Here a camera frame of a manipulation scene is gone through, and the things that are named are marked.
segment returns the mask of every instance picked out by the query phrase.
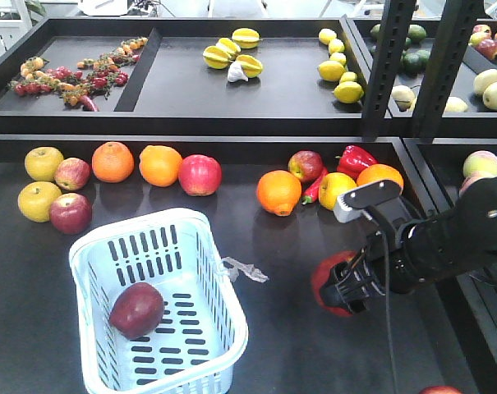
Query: floor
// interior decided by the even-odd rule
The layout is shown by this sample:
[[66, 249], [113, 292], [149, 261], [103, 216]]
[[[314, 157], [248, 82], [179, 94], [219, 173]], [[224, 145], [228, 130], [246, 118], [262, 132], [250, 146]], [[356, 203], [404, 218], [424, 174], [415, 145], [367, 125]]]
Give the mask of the floor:
[[[265, 0], [267, 7], [261, 6], [260, 0], [210, 0], [212, 11], [209, 12], [209, 0], [162, 0], [159, 7], [161, 17], [197, 17], [197, 18], [334, 18], [351, 15], [358, 0]], [[41, 0], [50, 16], [82, 16], [77, 5], [59, 0]], [[433, 18], [441, 15], [445, 0], [419, 0], [416, 18]], [[357, 16], [364, 16], [363, 11]]]

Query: black tray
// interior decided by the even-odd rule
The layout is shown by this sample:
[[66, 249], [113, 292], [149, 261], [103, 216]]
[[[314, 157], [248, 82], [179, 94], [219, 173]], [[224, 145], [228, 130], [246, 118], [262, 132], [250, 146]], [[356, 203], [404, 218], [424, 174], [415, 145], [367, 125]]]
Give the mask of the black tray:
[[[463, 161], [470, 153], [489, 150], [497, 155], [497, 139], [437, 138], [432, 143], [405, 139], [404, 143], [440, 211], [451, 208], [458, 199], [459, 188], [463, 181]], [[497, 264], [484, 268], [483, 273], [497, 281]], [[467, 274], [458, 277], [458, 287], [462, 289], [468, 301], [468, 312], [465, 314], [453, 312], [456, 314], [453, 320], [460, 322], [474, 319], [479, 327], [479, 334], [485, 338], [487, 349], [486, 351], [469, 349], [471, 340], [469, 336], [479, 335], [469, 330], [460, 333], [460, 342], [466, 353], [471, 353], [475, 359], [482, 358], [484, 354], [494, 358], [494, 361], [486, 365], [478, 361], [476, 369], [488, 366], [497, 368], [497, 287], [475, 280]], [[455, 309], [458, 309], [458, 306], [451, 305], [451, 310]]]
[[[248, 347], [234, 365], [231, 394], [248, 392], [393, 392], [384, 300], [352, 318], [318, 307], [309, 276], [324, 258], [359, 248], [365, 219], [338, 223], [317, 204], [291, 216], [266, 213], [255, 197], [259, 177], [286, 168], [299, 149], [320, 152], [330, 171], [334, 156], [359, 144], [382, 163], [400, 169], [405, 196], [423, 213], [435, 207], [399, 139], [363, 143], [352, 137], [273, 138], [251, 142], [232, 137], [194, 138], [100, 135], [0, 136], [0, 392], [84, 392], [77, 334], [75, 286], [67, 253], [78, 236], [21, 216], [16, 196], [30, 182], [23, 167], [29, 149], [52, 145], [66, 157], [90, 160], [103, 141], [115, 138], [134, 155], [147, 144], [169, 144], [183, 156], [203, 153], [223, 165], [223, 184], [210, 197], [184, 194], [178, 184], [152, 188], [138, 170], [121, 184], [94, 178], [81, 191], [94, 203], [90, 229], [176, 206], [197, 209], [210, 220], [222, 256], [253, 263], [270, 278], [260, 284], [241, 276], [234, 283], [250, 330]], [[477, 393], [441, 300], [433, 286], [392, 295], [394, 354], [400, 392], [450, 384]]]
[[[380, 23], [380, 20], [348, 20], [349, 27], [354, 33], [354, 37], [360, 46], [369, 69], [372, 68], [373, 62], [369, 48], [374, 44], [374, 41], [370, 37], [370, 29], [377, 23]], [[434, 37], [436, 36], [439, 20], [414, 20], [412, 23], [424, 27], [427, 32], [427, 38], [418, 45], [413, 44], [407, 51], [409, 53], [415, 52], [419, 48], [431, 50], [435, 42]], [[439, 130], [436, 131], [436, 136], [451, 138], [497, 138], [497, 112], [486, 108], [481, 98], [475, 96], [472, 92], [472, 83], [476, 74], [490, 67], [489, 61], [486, 61], [482, 55], [473, 48], [467, 48], [450, 95], [461, 98], [467, 104], [468, 109], [466, 112], [445, 112]], [[417, 76], [410, 76], [404, 71], [400, 71], [394, 81], [394, 86], [407, 85], [415, 87], [414, 92], [417, 96], [424, 74], [424, 72], [420, 72]], [[392, 122], [390, 123], [392, 130], [389, 133], [391, 135], [410, 136], [409, 126], [412, 112], [400, 111], [391, 98], [389, 101], [389, 113], [392, 117]]]
[[[259, 31], [259, 47], [242, 52], [257, 56], [265, 69], [248, 83], [229, 84], [227, 72], [208, 68], [202, 52], [239, 27]], [[106, 127], [141, 135], [360, 135], [361, 103], [339, 103], [336, 84], [318, 75], [317, 66], [329, 58], [317, 39], [324, 27], [345, 43], [348, 68], [366, 90], [369, 70], [346, 19], [49, 18], [0, 59], [0, 133], [97, 134]], [[67, 108], [56, 95], [20, 98], [6, 90], [28, 57], [75, 70], [81, 59], [141, 35], [150, 41], [136, 66], [126, 68], [128, 84], [107, 100], [94, 99], [101, 112]]]

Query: black metal rack post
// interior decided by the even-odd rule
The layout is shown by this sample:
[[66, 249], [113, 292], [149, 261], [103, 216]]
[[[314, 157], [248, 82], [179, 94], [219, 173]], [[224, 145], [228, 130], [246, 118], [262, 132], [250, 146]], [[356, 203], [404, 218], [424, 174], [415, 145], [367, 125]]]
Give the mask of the black metal rack post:
[[377, 137], [385, 126], [384, 116], [415, 6], [416, 0], [385, 2], [361, 117], [361, 134], [366, 138]]
[[411, 136], [421, 138], [436, 136], [472, 28], [476, 24], [476, 19], [482, 14], [484, 9], [481, 0], [445, 2], [435, 44], [412, 114]]

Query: robotic arm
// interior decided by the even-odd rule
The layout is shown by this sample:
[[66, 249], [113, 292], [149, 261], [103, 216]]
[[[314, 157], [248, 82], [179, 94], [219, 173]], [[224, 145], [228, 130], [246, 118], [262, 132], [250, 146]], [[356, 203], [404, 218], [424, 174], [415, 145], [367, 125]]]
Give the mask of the robotic arm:
[[379, 181], [340, 196], [339, 220], [342, 212], [361, 210], [377, 231], [359, 253], [343, 253], [342, 261], [322, 263], [312, 275], [326, 309], [355, 314], [388, 290], [408, 293], [497, 262], [497, 177], [475, 182], [454, 208], [425, 220], [400, 192], [398, 184]]

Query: basket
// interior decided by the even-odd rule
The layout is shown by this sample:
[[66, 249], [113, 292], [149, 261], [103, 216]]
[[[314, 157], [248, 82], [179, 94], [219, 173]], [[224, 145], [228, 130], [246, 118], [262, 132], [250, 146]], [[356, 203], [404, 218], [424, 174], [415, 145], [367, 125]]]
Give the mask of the basket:
[[[172, 208], [99, 227], [73, 244], [69, 261], [88, 392], [228, 391], [248, 329], [205, 215]], [[129, 341], [108, 317], [134, 282], [160, 291], [164, 316]]]

